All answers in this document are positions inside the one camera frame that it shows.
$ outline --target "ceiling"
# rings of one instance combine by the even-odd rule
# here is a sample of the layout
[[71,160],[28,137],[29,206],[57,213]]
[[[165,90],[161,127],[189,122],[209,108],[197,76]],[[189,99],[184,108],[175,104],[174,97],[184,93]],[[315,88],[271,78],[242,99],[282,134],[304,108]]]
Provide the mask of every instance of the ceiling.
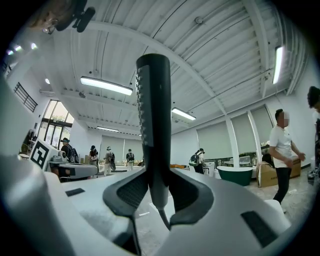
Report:
[[[28,72],[86,128],[140,133],[135,65],[145,54],[169,58],[171,106],[197,118],[189,121],[173,113],[172,133],[291,88],[303,71],[307,54],[301,53],[295,30],[263,0],[88,0],[90,6],[96,14],[83,33],[66,29],[47,35],[27,29],[15,40],[22,46],[36,42],[38,62]],[[195,22],[197,17],[202,24]],[[275,86],[275,48],[282,44],[284,60]],[[81,76],[131,87],[133,93],[82,85]]]

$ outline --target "hat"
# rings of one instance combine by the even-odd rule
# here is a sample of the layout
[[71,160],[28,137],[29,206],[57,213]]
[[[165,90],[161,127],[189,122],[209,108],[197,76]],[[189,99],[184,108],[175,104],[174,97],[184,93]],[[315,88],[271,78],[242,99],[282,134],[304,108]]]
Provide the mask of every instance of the hat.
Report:
[[63,138],[60,142],[70,142],[70,140],[68,140],[68,138]]

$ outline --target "black pants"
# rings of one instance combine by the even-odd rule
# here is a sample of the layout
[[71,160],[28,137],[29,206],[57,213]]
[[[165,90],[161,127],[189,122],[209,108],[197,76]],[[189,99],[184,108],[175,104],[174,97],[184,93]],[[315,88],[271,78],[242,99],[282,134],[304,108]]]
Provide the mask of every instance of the black pants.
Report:
[[194,166],[194,170],[198,174],[204,174],[204,169],[202,167],[202,164],[199,164],[198,166]]
[[278,178],[278,192],[274,196],[274,200],[277,200],[280,204],[282,200],[285,198],[286,193],[289,189],[289,179],[291,174],[291,168],[281,167],[275,168],[276,176]]

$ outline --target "black cable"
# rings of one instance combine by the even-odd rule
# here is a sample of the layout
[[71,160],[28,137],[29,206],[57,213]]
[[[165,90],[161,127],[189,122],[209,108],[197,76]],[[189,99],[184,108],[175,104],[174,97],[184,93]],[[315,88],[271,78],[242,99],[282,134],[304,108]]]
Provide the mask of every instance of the black cable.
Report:
[[170,230],[171,227],[170,227],[169,221],[167,219],[167,215],[165,213],[165,210],[158,210],[158,211],[159,211],[161,219],[163,220],[164,225],[166,226],[166,228],[168,230]]

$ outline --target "fluorescent light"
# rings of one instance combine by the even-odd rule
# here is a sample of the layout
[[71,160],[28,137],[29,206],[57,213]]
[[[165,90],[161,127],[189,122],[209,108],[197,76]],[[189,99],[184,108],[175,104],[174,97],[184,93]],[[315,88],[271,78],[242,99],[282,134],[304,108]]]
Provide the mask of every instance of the fluorescent light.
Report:
[[275,68],[274,68],[273,80],[272,80],[273,84],[276,84],[279,80],[283,51],[284,51],[283,46],[275,50]]
[[110,129],[110,128],[104,128],[104,127],[100,127],[100,126],[97,126],[97,129],[105,130],[105,131],[110,131],[110,132],[116,132],[116,133],[119,132],[119,130]]
[[196,118],[195,118],[194,116],[192,116],[192,115],[190,115],[190,114],[188,114],[188,113],[186,113],[186,112],[183,112],[182,110],[180,110],[180,109],[178,109],[178,108],[176,108],[176,107],[174,107],[171,111],[172,111],[173,113],[176,113],[176,114],[184,117],[184,118],[188,118],[188,119],[190,119],[190,120],[192,120],[192,121],[193,121],[193,120],[196,120]]
[[122,93],[125,95],[131,95],[133,92],[132,88],[125,87],[120,84],[116,84],[116,83],[112,83],[112,82],[107,82],[107,81],[100,80],[100,79],[82,76],[80,78],[80,81],[81,81],[81,84],[86,85],[86,86],[99,87],[102,89],[111,90],[111,91],[114,91],[117,93]]

